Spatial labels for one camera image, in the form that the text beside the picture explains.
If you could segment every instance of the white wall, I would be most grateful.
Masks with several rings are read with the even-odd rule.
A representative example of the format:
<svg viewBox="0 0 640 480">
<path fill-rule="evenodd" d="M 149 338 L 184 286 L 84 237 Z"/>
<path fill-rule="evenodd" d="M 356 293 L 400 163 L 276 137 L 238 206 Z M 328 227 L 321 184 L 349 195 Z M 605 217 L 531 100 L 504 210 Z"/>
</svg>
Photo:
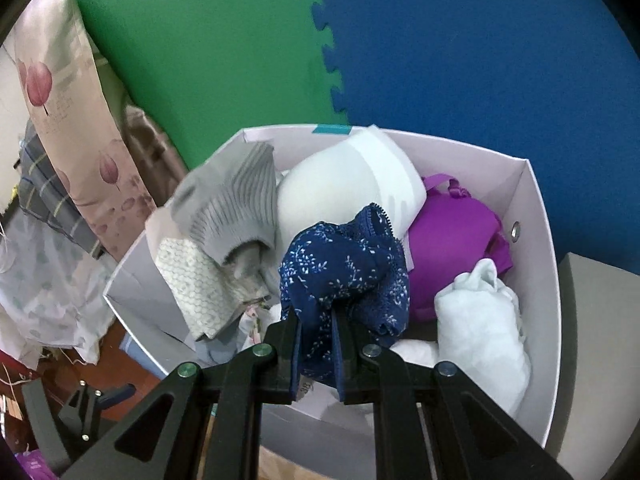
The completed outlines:
<svg viewBox="0 0 640 480">
<path fill-rule="evenodd" d="M 13 46 L 13 37 L 9 36 L 0 48 L 0 211 L 8 205 L 12 189 L 20 179 L 14 163 L 29 117 L 12 59 Z"/>
</svg>

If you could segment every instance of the honeycomb pattern fabric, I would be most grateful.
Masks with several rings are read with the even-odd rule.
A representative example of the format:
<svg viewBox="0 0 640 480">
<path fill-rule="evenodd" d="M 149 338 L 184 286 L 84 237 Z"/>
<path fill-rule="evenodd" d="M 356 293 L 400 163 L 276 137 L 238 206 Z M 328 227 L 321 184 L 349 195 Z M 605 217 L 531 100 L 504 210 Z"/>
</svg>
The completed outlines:
<svg viewBox="0 0 640 480">
<path fill-rule="evenodd" d="M 268 296 L 257 278 L 236 279 L 189 239 L 160 242 L 156 266 L 169 285 L 194 338 L 215 336 L 244 311 L 245 304 Z"/>
</svg>

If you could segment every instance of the clothing pile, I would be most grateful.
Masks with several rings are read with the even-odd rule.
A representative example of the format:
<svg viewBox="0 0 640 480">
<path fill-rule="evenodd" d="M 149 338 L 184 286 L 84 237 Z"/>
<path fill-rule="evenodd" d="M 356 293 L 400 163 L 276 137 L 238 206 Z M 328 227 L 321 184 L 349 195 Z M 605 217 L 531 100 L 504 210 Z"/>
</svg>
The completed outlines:
<svg viewBox="0 0 640 480">
<path fill-rule="evenodd" d="M 270 144 L 236 137 L 149 217 L 146 239 L 206 362 L 297 316 L 302 374 L 335 386 L 343 309 L 405 361 L 455 362 L 511 415 L 528 385 L 499 217 L 452 176 L 420 176 L 375 126 L 284 173 Z M 437 344 L 402 338 L 436 319 Z"/>
</svg>

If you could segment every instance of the green foam mat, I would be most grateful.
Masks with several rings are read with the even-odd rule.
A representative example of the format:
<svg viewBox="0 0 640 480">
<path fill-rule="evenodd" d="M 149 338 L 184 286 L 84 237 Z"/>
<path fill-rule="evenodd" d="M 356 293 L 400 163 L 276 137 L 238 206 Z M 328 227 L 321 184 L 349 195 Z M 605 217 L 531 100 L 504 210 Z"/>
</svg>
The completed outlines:
<svg viewBox="0 0 640 480">
<path fill-rule="evenodd" d="M 188 168 L 245 126 L 346 123 L 317 0 L 78 0 L 87 31 Z"/>
</svg>

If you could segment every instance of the teal tape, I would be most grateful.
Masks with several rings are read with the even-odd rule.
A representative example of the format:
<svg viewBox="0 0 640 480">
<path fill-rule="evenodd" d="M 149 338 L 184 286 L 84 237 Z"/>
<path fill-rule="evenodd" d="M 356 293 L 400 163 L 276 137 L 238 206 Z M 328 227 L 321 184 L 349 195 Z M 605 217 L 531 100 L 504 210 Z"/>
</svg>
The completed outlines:
<svg viewBox="0 0 640 480">
<path fill-rule="evenodd" d="M 351 127 L 344 124 L 318 124 L 315 134 L 349 135 Z"/>
</svg>

